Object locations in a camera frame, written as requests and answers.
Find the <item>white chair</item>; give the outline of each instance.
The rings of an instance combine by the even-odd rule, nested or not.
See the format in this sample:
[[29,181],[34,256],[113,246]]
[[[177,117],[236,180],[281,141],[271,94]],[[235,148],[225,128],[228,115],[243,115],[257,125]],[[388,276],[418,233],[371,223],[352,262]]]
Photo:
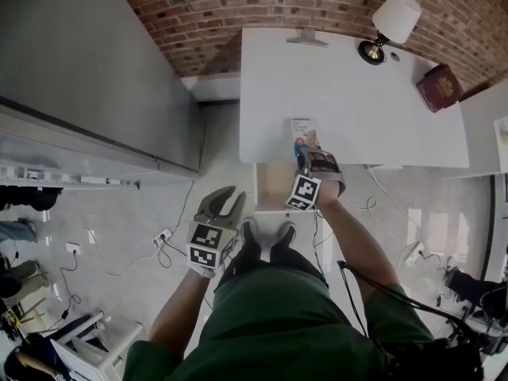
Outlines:
[[[141,323],[136,323],[132,330],[125,334],[108,352],[104,352],[93,345],[82,341],[77,336],[104,317],[101,312],[81,326],[72,330],[57,341],[51,340],[53,347],[63,361],[73,379],[77,381],[121,381],[118,367],[122,364],[119,355],[134,341],[143,329]],[[72,341],[77,352],[65,344]]]

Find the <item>jeans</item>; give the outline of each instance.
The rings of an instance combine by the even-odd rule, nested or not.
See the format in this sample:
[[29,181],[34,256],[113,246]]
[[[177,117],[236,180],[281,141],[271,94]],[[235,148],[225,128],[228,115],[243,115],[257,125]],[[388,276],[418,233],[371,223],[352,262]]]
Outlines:
[[0,243],[5,240],[35,241],[32,228],[20,221],[0,221]]
[[255,269],[269,266],[286,267],[296,271],[305,272],[306,274],[319,279],[326,285],[326,287],[328,287],[328,283],[321,272],[319,272],[317,268],[302,254],[287,247],[286,245],[276,244],[271,248],[269,263],[262,261],[260,257],[261,247],[259,244],[255,241],[244,244],[238,255],[233,258],[231,263],[229,263],[229,266],[225,270],[219,284],[217,285],[217,289],[233,278],[239,277]]

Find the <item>power strip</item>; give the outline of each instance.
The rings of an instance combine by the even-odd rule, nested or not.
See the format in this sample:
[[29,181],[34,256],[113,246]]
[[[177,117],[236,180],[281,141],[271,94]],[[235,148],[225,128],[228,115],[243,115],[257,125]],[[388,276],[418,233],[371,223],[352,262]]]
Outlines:
[[410,251],[410,253],[406,256],[406,265],[408,267],[414,267],[414,264],[418,260],[418,257],[420,256],[420,252],[423,252],[425,250],[425,246],[420,242],[417,241],[416,243],[413,243],[413,249]]
[[172,236],[175,231],[171,231],[170,229],[165,229],[162,233],[158,234],[157,236],[153,237],[152,245],[154,245],[157,248],[162,248],[164,246],[164,241],[167,242]]

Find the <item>white desk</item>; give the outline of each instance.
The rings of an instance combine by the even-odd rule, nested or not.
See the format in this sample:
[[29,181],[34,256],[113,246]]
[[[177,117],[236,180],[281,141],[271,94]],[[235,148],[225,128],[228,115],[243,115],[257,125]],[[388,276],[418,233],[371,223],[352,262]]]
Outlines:
[[316,33],[329,48],[286,42],[296,35],[244,29],[242,161],[294,162],[288,120],[315,118],[321,146],[339,164],[469,166],[460,106],[433,114],[415,86],[436,64],[386,47],[387,62],[376,67],[358,55],[357,38]]

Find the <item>wall socket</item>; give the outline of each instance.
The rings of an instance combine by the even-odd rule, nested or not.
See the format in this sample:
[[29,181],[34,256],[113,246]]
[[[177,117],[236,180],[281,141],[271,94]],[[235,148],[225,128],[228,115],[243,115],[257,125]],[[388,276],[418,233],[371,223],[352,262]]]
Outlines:
[[157,236],[153,237],[152,245],[154,245],[157,248],[161,248],[164,245],[164,242],[161,238],[161,236],[164,235],[164,239],[167,242],[174,232],[171,232],[170,229],[165,229],[162,233],[157,234]]
[[81,246],[76,243],[67,242],[67,251],[70,253],[73,253],[74,251],[76,251],[76,254],[79,255],[79,254],[81,254]]
[[413,249],[406,256],[406,265],[408,267],[414,267],[414,263],[416,263],[416,260],[420,256],[420,252],[423,252],[423,250],[425,250],[425,247],[420,241],[417,241],[416,243],[414,243]]

